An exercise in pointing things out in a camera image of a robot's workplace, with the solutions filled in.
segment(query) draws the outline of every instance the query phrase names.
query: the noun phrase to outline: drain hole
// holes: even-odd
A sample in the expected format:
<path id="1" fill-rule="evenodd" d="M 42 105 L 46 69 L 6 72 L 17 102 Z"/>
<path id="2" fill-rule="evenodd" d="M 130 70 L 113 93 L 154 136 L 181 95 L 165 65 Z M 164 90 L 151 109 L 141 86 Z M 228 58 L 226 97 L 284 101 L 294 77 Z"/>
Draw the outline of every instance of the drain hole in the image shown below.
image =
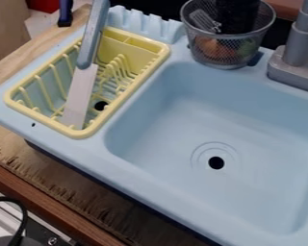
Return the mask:
<path id="1" fill-rule="evenodd" d="M 106 105 L 108 105 L 108 103 L 106 103 L 105 101 L 99 101 L 94 105 L 94 108 L 97 111 L 103 111 Z"/>
<path id="2" fill-rule="evenodd" d="M 225 165 L 225 161 L 223 161 L 223 159 L 219 157 L 210 158 L 208 163 L 210 167 L 215 170 L 220 170 Z"/>

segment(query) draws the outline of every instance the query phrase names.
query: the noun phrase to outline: dish drying rack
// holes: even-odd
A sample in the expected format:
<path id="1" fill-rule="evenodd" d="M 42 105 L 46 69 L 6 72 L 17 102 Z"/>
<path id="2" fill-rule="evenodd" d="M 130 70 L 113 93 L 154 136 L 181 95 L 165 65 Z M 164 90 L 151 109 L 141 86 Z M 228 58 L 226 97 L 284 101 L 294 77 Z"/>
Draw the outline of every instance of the dish drying rack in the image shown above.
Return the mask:
<path id="1" fill-rule="evenodd" d="M 82 130 L 60 123 L 81 45 L 79 38 L 10 88 L 8 107 L 72 138 L 93 135 L 168 57 L 166 44 L 107 27 L 95 59 L 99 64 Z"/>

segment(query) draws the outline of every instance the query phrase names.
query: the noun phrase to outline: gray spout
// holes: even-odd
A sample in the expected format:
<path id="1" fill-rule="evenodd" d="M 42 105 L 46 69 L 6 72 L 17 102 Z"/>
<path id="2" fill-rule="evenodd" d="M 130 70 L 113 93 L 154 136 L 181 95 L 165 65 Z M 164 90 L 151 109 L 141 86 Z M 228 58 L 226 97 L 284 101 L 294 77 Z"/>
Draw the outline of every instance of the gray spout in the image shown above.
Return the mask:
<path id="1" fill-rule="evenodd" d="M 290 31 L 283 62 L 302 66 L 308 62 L 308 0 L 305 0 Z"/>

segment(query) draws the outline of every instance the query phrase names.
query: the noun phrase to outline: metal wire basket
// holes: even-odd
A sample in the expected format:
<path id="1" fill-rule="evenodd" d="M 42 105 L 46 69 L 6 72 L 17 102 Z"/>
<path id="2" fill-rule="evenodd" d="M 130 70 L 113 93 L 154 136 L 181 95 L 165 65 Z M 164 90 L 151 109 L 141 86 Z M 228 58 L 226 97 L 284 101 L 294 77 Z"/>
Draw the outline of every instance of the metal wire basket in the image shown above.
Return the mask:
<path id="1" fill-rule="evenodd" d="M 251 32 L 225 35 L 214 31 L 219 28 L 219 25 L 214 26 L 212 30 L 204 30 L 195 26 L 192 14 L 199 9 L 198 1 L 191 0 L 181 9 L 181 19 L 186 26 L 194 59 L 220 69 L 236 69 L 246 66 L 257 54 L 264 35 L 275 20 L 274 9 L 269 4 L 261 2 Z M 204 1 L 206 13 L 210 15 L 210 19 L 214 20 L 217 15 L 216 1 L 218 0 L 202 0 L 202 3 Z"/>

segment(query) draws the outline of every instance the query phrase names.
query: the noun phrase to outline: faucet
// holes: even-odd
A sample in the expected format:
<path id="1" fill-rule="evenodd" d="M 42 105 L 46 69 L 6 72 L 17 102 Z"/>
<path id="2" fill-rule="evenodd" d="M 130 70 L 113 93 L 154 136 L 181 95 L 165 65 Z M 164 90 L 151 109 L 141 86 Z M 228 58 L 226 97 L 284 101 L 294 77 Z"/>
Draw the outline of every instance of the faucet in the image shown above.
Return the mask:
<path id="1" fill-rule="evenodd" d="M 271 79 L 308 91 L 308 0 L 293 23 L 287 44 L 276 49 L 269 60 Z"/>

